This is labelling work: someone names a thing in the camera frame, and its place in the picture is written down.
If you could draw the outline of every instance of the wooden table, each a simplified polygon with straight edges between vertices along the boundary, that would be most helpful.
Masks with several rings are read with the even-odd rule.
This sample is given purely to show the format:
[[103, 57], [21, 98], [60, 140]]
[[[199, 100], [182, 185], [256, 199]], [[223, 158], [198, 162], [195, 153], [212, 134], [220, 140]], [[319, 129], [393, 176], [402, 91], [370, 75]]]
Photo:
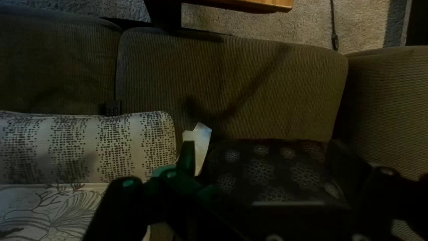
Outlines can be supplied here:
[[178, 30], [182, 25], [182, 3], [226, 8], [252, 14], [287, 12], [294, 0], [144, 0], [151, 23]]
[[198, 6], [235, 10], [254, 14], [289, 12], [294, 0], [182, 0]]

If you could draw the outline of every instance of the patterned pillow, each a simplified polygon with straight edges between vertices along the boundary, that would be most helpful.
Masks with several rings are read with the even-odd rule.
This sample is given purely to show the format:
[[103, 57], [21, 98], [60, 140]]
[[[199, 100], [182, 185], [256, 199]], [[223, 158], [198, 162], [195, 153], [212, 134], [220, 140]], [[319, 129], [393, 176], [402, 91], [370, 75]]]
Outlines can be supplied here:
[[175, 162], [175, 132], [165, 113], [120, 117], [36, 116], [0, 112], [0, 184], [148, 180]]

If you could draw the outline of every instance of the black cable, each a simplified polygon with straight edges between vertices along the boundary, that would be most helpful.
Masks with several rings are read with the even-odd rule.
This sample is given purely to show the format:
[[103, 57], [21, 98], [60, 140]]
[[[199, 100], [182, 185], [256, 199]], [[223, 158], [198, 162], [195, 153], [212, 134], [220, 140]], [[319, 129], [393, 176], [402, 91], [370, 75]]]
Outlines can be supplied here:
[[331, 47], [338, 51], [338, 37], [335, 34], [335, 15], [334, 15], [334, 0], [330, 0], [330, 17], [331, 17]]

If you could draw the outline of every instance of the floor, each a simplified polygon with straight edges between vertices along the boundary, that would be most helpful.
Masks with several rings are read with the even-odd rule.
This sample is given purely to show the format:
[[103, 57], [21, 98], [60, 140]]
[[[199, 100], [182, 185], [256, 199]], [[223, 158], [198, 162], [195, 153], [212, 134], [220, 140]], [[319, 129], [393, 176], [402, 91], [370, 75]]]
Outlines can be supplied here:
[[[412, 0], [334, 0], [339, 53], [404, 46]], [[149, 22], [143, 0], [0, 0], [33, 8]], [[183, 4], [183, 27], [331, 49], [330, 0], [295, 0], [289, 14], [254, 15]]]

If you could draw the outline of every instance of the couch cushion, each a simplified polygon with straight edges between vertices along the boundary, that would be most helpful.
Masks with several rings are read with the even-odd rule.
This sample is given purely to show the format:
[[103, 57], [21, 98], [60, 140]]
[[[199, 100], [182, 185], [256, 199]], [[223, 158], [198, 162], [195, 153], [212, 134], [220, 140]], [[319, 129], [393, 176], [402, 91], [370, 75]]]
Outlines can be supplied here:
[[115, 25], [1, 6], [0, 33], [0, 109], [96, 114], [113, 98]]
[[124, 112], [168, 112], [178, 132], [210, 122], [188, 118], [198, 117], [184, 108], [192, 97], [202, 113], [223, 113], [232, 138], [327, 141], [346, 69], [343, 57], [315, 47], [131, 29], [120, 39], [116, 97]]
[[369, 162], [417, 179], [428, 173], [428, 47], [349, 57], [335, 137]]

